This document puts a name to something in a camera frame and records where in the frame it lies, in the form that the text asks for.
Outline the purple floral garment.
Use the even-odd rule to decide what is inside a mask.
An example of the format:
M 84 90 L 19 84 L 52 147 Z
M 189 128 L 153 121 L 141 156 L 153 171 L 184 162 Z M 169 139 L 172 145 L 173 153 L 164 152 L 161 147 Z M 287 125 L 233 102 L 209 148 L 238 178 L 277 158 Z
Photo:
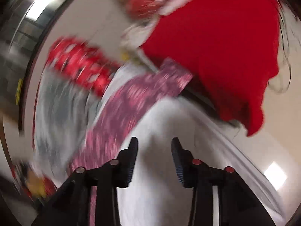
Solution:
M 191 190 L 178 183 L 170 142 L 185 136 L 189 119 L 176 98 L 192 74 L 166 59 L 156 73 L 127 65 L 105 93 L 105 104 L 85 145 L 72 160 L 72 168 L 97 168 L 115 158 L 135 136 L 139 141 L 133 178 L 119 189 L 122 225 L 185 225 Z

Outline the grey floral pillow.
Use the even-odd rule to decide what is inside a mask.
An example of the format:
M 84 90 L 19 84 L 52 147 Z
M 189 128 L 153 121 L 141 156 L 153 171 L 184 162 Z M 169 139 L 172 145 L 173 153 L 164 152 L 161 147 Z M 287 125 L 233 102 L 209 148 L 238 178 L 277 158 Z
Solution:
M 35 110 L 35 161 L 47 173 L 61 173 L 80 148 L 102 99 L 53 69 L 41 76 Z

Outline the red patterned blanket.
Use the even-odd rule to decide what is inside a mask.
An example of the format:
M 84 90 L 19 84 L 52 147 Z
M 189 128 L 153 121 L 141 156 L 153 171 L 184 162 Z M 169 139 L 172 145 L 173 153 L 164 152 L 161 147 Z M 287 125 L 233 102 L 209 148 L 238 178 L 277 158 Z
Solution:
M 102 97 L 119 64 L 100 47 L 76 37 L 60 37 L 49 48 L 46 65 L 72 83 Z

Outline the white bed mattress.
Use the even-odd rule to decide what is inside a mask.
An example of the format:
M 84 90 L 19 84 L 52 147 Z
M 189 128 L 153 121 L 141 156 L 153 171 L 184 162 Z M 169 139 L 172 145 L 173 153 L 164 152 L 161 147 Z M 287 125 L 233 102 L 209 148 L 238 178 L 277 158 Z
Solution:
M 122 225 L 281 225 L 282 200 L 258 167 L 183 97 L 151 104 L 119 149 L 138 139 L 130 185 L 118 189 Z

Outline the red cloth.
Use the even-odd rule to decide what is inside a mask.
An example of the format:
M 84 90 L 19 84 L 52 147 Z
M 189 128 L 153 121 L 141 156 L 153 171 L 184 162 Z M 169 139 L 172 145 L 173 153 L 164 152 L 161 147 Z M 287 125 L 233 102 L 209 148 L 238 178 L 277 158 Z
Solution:
M 171 58 L 194 76 L 224 121 L 252 136 L 264 122 L 268 81 L 279 73 L 277 0 L 191 0 L 162 16 L 141 49 L 156 65 Z

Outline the dark window with grille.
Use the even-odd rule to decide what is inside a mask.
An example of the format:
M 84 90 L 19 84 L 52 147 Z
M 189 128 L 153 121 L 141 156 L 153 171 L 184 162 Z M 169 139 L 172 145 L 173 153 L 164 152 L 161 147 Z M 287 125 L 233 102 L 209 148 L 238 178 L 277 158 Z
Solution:
M 1 14 L 1 109 L 17 116 L 35 47 L 66 0 L 10 0 Z

